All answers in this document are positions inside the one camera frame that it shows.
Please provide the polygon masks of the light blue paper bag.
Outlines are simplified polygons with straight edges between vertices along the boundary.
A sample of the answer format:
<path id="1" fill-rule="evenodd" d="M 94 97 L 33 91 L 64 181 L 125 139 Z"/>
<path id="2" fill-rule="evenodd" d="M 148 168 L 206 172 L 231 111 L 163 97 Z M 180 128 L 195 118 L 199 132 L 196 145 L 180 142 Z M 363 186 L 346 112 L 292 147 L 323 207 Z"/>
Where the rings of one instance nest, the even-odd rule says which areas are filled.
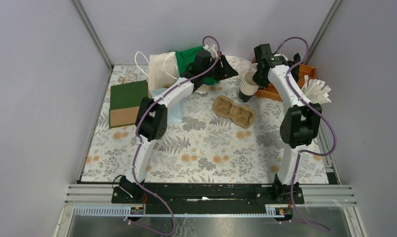
<path id="1" fill-rule="evenodd" d="M 141 55 L 149 66 L 148 72 L 143 72 L 147 76 L 148 89 L 151 97 L 155 97 L 174 84 L 180 76 L 176 53 L 168 52 L 163 54 L 153 54 L 149 58 L 140 51 L 135 54 Z"/>

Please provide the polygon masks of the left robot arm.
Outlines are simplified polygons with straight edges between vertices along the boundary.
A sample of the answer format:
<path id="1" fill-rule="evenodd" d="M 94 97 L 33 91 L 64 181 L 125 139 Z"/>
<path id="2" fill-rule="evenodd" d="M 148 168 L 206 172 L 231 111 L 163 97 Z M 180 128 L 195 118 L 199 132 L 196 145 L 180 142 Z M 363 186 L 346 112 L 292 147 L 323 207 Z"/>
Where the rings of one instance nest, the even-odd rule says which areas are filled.
<path id="1" fill-rule="evenodd" d="M 136 203 L 142 198 L 145 188 L 141 183 L 145 179 L 148 158 L 157 140 L 167 130 L 168 110 L 201 87 L 205 79 L 220 81 L 237 74 L 219 49 L 203 49 L 197 52 L 193 62 L 173 85 L 161 94 L 141 101 L 135 123 L 138 147 L 131 168 L 119 180 L 119 189 L 129 202 Z"/>

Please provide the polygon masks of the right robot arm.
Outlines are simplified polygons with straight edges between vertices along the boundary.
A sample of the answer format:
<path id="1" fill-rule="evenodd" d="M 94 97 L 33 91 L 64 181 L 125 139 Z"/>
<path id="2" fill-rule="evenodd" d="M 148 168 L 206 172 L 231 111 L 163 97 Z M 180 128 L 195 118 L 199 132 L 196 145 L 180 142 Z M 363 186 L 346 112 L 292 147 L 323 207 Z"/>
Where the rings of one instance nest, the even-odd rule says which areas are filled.
<path id="1" fill-rule="evenodd" d="M 311 103 L 303 94 L 287 60 L 282 55 L 275 55 L 269 44 L 256 46 L 254 56 L 257 71 L 253 81 L 260 87 L 272 84 L 286 109 L 280 125 L 280 136 L 286 147 L 272 190 L 274 201 L 285 203 L 298 188 L 296 177 L 300 167 L 300 151 L 307 149 L 317 137 L 322 107 Z"/>

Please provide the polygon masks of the wooden compartment tray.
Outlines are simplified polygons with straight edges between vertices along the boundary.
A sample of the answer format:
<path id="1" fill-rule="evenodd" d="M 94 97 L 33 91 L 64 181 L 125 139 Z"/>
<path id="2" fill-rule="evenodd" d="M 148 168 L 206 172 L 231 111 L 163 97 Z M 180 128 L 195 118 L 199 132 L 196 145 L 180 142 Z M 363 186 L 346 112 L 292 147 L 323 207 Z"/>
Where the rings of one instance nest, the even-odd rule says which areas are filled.
<path id="1" fill-rule="evenodd" d="M 269 67 L 269 85 L 272 84 L 282 102 L 287 106 L 298 105 L 312 102 L 304 95 L 298 83 L 292 76 L 292 68 L 288 61 L 281 54 L 263 53 L 255 54 L 256 63 Z"/>

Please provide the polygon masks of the stack of paper cups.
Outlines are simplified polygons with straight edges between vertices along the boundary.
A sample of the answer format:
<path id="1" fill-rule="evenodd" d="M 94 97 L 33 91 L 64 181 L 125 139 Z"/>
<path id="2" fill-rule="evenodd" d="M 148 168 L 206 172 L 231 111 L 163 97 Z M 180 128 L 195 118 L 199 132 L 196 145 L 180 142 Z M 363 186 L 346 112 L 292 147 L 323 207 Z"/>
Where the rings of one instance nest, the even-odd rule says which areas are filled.
<path id="1" fill-rule="evenodd" d="M 259 89 L 259 86 L 253 81 L 254 74 L 254 71 L 244 74 L 238 90 L 238 99 L 240 102 L 248 102 Z"/>

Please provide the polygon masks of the white cloth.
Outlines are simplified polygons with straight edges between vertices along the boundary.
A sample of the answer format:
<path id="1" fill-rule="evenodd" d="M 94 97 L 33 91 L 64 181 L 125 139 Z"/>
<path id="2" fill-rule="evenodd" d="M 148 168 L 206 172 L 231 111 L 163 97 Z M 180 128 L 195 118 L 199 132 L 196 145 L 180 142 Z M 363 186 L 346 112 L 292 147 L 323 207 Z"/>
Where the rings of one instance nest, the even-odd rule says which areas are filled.
<path id="1" fill-rule="evenodd" d="M 251 70 L 252 62 L 241 57 L 226 56 L 229 65 L 242 77 L 245 73 Z"/>

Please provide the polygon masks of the green cloth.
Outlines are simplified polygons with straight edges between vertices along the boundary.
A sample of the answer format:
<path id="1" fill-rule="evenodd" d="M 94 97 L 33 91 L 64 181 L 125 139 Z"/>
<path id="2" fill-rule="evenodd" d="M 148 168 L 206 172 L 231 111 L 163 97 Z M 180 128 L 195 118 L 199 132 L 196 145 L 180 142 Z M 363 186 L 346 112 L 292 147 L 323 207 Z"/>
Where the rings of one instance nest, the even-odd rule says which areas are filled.
<path id="1" fill-rule="evenodd" d="M 176 51 L 176 61 L 178 65 L 179 75 L 181 76 L 187 70 L 187 67 L 194 62 L 197 53 L 202 50 L 210 50 L 212 57 L 215 58 L 217 53 L 215 46 L 215 44 L 211 46 L 205 44 L 204 46 L 198 46 L 183 51 Z M 214 85 L 215 83 L 219 83 L 221 80 L 224 79 L 223 75 L 219 74 L 219 71 L 211 71 L 211 73 L 214 73 L 213 77 L 204 79 L 204 84 Z"/>

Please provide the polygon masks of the white wrapped straws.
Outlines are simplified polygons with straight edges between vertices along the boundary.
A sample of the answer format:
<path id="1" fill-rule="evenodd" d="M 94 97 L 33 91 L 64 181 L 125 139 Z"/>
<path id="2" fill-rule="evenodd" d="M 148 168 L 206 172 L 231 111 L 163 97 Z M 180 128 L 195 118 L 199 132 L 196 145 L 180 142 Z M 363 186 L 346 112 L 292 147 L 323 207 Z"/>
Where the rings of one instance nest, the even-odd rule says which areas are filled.
<path id="1" fill-rule="evenodd" d="M 301 90 L 312 103 L 325 104 L 331 102 L 329 98 L 331 88 L 323 80 L 309 79 L 309 76 L 305 75 Z"/>

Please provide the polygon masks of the green paper bag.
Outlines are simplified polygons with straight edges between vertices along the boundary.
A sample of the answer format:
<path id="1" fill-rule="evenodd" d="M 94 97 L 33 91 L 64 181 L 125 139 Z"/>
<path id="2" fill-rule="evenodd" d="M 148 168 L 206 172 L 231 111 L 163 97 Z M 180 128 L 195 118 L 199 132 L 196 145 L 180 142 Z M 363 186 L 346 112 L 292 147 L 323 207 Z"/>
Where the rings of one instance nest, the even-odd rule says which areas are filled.
<path id="1" fill-rule="evenodd" d="M 112 86 L 109 128 L 133 125 L 144 97 L 148 97 L 148 85 L 145 80 Z"/>

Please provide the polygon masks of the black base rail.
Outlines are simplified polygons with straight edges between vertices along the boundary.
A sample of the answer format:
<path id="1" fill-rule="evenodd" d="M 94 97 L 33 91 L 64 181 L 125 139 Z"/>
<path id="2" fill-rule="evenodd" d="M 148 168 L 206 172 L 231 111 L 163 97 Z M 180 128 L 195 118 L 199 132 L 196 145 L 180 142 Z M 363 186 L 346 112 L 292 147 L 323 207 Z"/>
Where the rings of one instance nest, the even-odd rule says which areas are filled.
<path id="1" fill-rule="evenodd" d="M 138 204 L 136 214 L 262 214 L 268 204 L 303 204 L 299 183 L 203 184 L 146 183 L 137 185 L 119 175 L 111 185 L 112 203 Z"/>

